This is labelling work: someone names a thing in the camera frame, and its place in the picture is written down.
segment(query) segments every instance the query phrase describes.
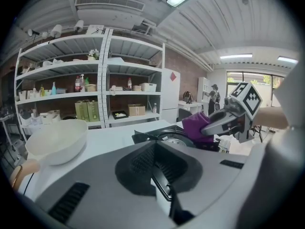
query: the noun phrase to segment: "refrigerator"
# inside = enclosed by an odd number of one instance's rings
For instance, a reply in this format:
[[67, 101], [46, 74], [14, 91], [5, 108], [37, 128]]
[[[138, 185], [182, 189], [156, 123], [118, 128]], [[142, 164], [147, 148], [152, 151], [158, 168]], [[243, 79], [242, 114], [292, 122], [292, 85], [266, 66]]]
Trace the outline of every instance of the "refrigerator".
[[162, 72], [162, 113], [161, 119], [176, 123], [180, 91], [180, 73], [170, 69]]

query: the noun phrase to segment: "ceiling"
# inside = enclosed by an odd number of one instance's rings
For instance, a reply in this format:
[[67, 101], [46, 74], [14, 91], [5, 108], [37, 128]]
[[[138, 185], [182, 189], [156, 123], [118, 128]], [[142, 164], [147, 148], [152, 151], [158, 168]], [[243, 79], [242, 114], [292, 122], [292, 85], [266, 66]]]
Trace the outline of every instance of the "ceiling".
[[136, 0], [142, 11], [112, 5], [75, 6], [75, 0], [30, 0], [17, 17], [0, 55], [2, 63], [31, 43], [28, 29], [50, 31], [61, 24], [71, 31], [76, 21], [98, 23], [130, 30], [134, 26], [151, 28], [149, 37], [164, 42], [207, 71], [221, 61], [219, 56], [252, 53], [250, 61], [292, 68], [278, 56], [299, 59], [301, 43], [292, 19], [277, 0], [188, 0], [172, 8], [162, 0]]

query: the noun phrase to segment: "red sticker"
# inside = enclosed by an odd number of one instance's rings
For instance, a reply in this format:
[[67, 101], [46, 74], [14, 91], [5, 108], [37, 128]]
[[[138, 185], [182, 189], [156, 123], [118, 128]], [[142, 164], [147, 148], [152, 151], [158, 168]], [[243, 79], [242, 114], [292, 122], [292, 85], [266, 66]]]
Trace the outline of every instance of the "red sticker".
[[172, 74], [171, 74], [171, 80], [172, 80], [172, 82], [173, 82], [176, 78], [177, 78], [177, 76], [172, 72]]

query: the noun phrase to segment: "potted plant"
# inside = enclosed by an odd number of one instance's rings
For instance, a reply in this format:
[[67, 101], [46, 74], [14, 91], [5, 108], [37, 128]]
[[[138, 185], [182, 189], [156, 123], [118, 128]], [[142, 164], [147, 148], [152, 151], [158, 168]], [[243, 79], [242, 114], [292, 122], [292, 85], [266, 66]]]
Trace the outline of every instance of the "potted plant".
[[88, 55], [88, 60], [98, 60], [100, 58], [100, 52], [97, 49], [91, 49]]

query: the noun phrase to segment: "purple cloth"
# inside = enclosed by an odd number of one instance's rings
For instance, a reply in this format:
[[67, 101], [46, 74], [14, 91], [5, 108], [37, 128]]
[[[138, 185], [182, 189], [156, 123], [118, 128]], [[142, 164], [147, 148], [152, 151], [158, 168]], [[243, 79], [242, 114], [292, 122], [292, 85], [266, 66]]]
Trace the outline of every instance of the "purple cloth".
[[204, 136], [200, 130], [211, 123], [210, 119], [204, 113], [198, 112], [182, 120], [183, 130], [187, 136], [199, 143], [214, 142], [214, 135]]

